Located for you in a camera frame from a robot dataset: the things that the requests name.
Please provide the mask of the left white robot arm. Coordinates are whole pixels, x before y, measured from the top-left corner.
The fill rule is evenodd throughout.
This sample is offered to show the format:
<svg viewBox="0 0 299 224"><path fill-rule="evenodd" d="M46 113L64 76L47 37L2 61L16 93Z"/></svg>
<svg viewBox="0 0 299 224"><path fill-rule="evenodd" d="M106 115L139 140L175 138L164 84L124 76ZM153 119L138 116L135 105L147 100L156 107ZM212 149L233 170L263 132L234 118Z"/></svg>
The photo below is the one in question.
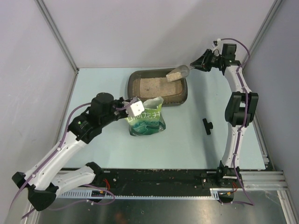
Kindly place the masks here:
<svg viewBox="0 0 299 224"><path fill-rule="evenodd" d="M76 117L72 115L81 108L85 110ZM81 149L86 147L111 123L142 113L144 110L138 98L115 99L113 95L101 92L90 103L77 106L69 115L61 140L27 172L16 172L13 182L28 191L28 201L36 211L49 208L61 194L79 186L99 186L104 182L104 170L95 162L64 175L58 175L61 168Z"/></svg>

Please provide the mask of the metal scoop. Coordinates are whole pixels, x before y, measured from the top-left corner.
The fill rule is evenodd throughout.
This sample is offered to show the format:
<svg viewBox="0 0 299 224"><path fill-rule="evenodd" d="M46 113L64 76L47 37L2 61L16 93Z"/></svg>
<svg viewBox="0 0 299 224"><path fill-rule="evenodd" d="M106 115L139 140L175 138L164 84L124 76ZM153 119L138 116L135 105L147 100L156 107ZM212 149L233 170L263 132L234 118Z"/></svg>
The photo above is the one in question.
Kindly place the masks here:
<svg viewBox="0 0 299 224"><path fill-rule="evenodd" d="M176 67L166 75L167 82L174 82L188 77L190 74L190 70L192 70L193 68L194 67L187 65L180 65Z"/></svg>

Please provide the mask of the green litter bag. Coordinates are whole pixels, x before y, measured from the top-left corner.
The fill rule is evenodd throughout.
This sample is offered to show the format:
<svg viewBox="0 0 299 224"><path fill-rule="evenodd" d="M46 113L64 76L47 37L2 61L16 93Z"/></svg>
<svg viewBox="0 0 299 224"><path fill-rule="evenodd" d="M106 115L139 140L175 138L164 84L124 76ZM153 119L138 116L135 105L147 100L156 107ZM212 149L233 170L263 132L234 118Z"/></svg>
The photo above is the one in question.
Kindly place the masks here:
<svg viewBox="0 0 299 224"><path fill-rule="evenodd" d="M145 136L164 131L166 124L161 112L163 102L162 97L148 99L142 103L144 111L140 115L125 118L130 135Z"/></svg>

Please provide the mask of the brown litter box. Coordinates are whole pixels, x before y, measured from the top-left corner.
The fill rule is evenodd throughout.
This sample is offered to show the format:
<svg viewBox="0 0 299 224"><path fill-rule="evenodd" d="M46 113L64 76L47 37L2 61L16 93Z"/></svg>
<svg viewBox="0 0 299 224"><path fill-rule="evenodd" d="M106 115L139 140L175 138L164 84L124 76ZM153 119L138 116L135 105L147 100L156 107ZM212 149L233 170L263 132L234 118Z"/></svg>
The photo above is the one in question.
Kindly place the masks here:
<svg viewBox="0 0 299 224"><path fill-rule="evenodd" d="M172 68L137 70L128 80L127 95L138 97L142 102L148 99L162 97L163 106L178 106L188 97L188 86L185 78L168 82L166 75Z"/></svg>

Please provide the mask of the black bag clip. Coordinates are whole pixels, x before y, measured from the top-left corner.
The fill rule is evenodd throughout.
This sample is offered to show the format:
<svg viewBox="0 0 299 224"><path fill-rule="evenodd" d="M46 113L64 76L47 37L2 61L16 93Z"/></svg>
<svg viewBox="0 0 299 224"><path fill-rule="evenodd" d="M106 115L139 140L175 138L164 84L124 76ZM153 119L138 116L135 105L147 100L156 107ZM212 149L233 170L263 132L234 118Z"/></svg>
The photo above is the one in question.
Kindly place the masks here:
<svg viewBox="0 0 299 224"><path fill-rule="evenodd" d="M202 121L203 121L203 124L204 124L206 134L211 135L211 130L214 128L213 123L208 122L206 118L204 118Z"/></svg>

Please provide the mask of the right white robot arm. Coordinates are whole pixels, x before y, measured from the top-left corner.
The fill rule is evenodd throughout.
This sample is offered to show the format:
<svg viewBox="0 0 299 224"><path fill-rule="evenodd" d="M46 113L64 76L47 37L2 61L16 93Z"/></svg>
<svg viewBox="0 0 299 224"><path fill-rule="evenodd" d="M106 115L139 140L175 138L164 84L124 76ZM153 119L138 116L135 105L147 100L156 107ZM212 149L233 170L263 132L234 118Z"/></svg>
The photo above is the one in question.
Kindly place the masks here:
<svg viewBox="0 0 299 224"><path fill-rule="evenodd" d="M216 173L208 174L205 180L212 180L220 187L229 187L240 179L240 151L244 134L253 121L259 95L251 91L243 76L242 64L236 59L237 45L214 41L214 48L205 53L191 66L197 70L210 72L217 68L228 81L231 96L225 109L228 137L224 155Z"/></svg>

